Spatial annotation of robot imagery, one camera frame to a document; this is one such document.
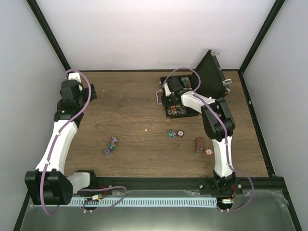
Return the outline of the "black poker set case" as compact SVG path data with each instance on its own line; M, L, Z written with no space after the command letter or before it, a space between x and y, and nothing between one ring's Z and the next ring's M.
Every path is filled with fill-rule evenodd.
M157 103L162 105L161 97L163 92L166 96L171 93L178 94L180 98L180 93L185 90L196 90L196 93L205 97L212 97L214 99L224 98L229 92L230 79L226 79L223 75L223 71L218 62L217 56L218 51L208 50L205 56L202 58L200 63L195 68L194 72L189 75L179 75L171 77L161 77L160 78L160 90L161 96L157 96ZM185 88L181 77L188 77L190 79L191 87ZM199 113L189 107L185 107L180 98L180 103L182 107L186 109L186 114L184 115L168 115L167 108L164 108L167 118L182 118L198 116Z

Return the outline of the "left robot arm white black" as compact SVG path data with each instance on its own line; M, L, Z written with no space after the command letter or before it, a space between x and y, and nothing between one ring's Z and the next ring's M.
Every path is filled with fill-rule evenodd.
M98 190L92 170L79 170L68 177L64 174L67 154L84 111L97 98L94 85L81 72L68 70L61 83L60 96L46 151L35 170L25 175L34 205L67 205L80 190L87 194Z

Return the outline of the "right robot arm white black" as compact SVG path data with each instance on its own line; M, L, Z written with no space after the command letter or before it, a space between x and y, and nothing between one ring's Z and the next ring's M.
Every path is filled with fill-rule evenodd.
M231 160L235 121L227 102L223 98L202 96L191 87L184 87L180 77L162 77L160 87L164 107L181 105L202 115L205 133L212 140L214 149L213 188L220 194L226 193L235 183L235 170Z

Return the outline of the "chips row in case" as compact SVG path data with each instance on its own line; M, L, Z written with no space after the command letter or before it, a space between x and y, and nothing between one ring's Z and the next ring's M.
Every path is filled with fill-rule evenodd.
M170 106L168 109L167 109L167 114L169 116L175 116L175 115L184 115L186 114L186 109L184 107L182 107L181 105L173 105L173 106Z

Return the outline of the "chips in case back slot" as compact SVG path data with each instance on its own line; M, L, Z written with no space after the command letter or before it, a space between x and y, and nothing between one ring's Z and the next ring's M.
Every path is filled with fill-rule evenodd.
M181 77L180 79L181 79L185 88L191 87L190 79L188 77Z

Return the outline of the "brown poker chip roll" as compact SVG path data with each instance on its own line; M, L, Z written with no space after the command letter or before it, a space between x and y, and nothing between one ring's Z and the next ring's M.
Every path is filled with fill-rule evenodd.
M198 153L204 151L204 139L202 137L197 137L195 139L195 151Z

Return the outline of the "purple poker chip stack far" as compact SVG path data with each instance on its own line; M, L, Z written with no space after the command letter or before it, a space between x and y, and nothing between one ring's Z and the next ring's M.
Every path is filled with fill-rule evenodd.
M111 143L117 144L118 140L116 137L111 137Z

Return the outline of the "purple poker chip stack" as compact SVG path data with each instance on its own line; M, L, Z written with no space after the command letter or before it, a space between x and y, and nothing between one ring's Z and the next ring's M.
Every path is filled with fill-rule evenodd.
M103 150L104 155L110 155L111 153L112 153L112 151L110 149L104 149Z
M117 144L118 140L116 137L111 137L111 143Z

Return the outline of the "purple poker chip stack near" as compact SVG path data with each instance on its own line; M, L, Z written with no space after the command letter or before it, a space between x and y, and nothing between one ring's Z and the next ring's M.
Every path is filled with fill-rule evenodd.
M104 149L103 150L104 155L110 155L111 153L112 153L112 151L110 149Z

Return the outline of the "orange poker chip flat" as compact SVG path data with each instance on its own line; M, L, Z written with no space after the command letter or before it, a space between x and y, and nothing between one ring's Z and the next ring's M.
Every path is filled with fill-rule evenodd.
M205 149L205 155L206 155L206 156L210 157L210 156L212 156L212 154L213 154L212 149L210 149L210 148L206 148L206 149Z

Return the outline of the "metal sheet front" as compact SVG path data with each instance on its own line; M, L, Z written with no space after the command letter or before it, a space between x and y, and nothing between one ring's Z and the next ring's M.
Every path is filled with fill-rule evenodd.
M235 212L207 207L115 207L84 213L80 207L62 206L53 216L28 205L21 231L296 231L280 191L245 190L235 205L249 205Z

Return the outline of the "black frame post left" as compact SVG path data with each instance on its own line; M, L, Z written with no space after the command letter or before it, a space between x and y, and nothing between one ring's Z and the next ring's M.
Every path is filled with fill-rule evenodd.
M56 53L59 61L61 62L63 68L68 70L71 68L69 62L67 61L53 31L51 30L39 4L36 0L26 0L28 6L30 7L32 13L34 14L37 22L39 23L41 29L43 30L46 38L48 39L49 43L51 44L54 52Z

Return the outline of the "black frame post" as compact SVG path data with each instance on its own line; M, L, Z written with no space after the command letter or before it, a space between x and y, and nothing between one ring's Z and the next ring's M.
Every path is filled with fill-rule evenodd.
M247 67L249 66L250 62L252 61L255 53L257 52L259 46L261 45L263 39L265 38L267 32L269 31L272 23L274 22L275 18L277 17L278 13L280 12L282 6L284 5L285 0L275 0L271 10L269 11L264 23L261 26L252 46L250 47L246 57L242 65L239 68L241 73L244 73Z
M51 30L39 4L36 0L26 0L28 6L30 7L32 13L34 14L37 22L39 23L41 29L43 30L46 38L48 39L49 43L51 44L54 52L56 53L59 61L61 62L63 68L68 70L71 68L69 62L67 61L53 31Z

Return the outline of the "black frame rail right side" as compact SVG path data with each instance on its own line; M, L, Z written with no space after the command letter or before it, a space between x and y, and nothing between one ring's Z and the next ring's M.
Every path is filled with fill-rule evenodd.
M272 165L267 146L265 144L264 136L262 134L256 113L255 113L255 109L254 109L254 106L253 106L253 103L252 103L252 100L251 100L251 97L250 97L250 94L249 94L249 91L248 91L248 88L247 88L247 85L246 85L246 82L245 82L245 79L244 79L244 75L241 71L238 71L238 75L239 75L240 83L242 85L242 89L244 91L245 99L246 99L246 102L247 102L247 105L248 105L250 116L252 118L252 122L253 122L254 129L255 129L255 132L256 132L256 135L257 135L258 143L259 143L259 146L260 146L260 149L261 149L261 153L262 153L262 156L263 156L263 160L264 160L264 163L265 163L265 166L266 166L268 176L269 177L275 177L276 176L275 170L274 170L274 167Z

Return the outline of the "black front mounting rail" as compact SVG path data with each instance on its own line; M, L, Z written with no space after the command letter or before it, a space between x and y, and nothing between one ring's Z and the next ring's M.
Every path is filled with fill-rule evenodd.
M97 186L124 186L132 190L187 190L199 191L201 194L227 195L233 192L241 193L243 190L285 190L286 185L282 177L237 177L232 183L217 186L210 177L196 178L142 178L142 177L97 177Z

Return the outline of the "black frame post right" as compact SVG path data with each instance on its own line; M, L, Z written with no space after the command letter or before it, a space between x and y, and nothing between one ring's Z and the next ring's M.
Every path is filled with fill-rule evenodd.
M275 18L277 17L278 13L280 12L282 6L284 5L285 0L275 0L271 10L269 11L264 23L261 26L252 46L250 47L246 57L242 65L239 68L241 73L244 73L247 67L249 66L250 62L252 61L255 53L257 52L259 46L261 45L263 39L265 38L267 32L269 31L272 23L274 22Z

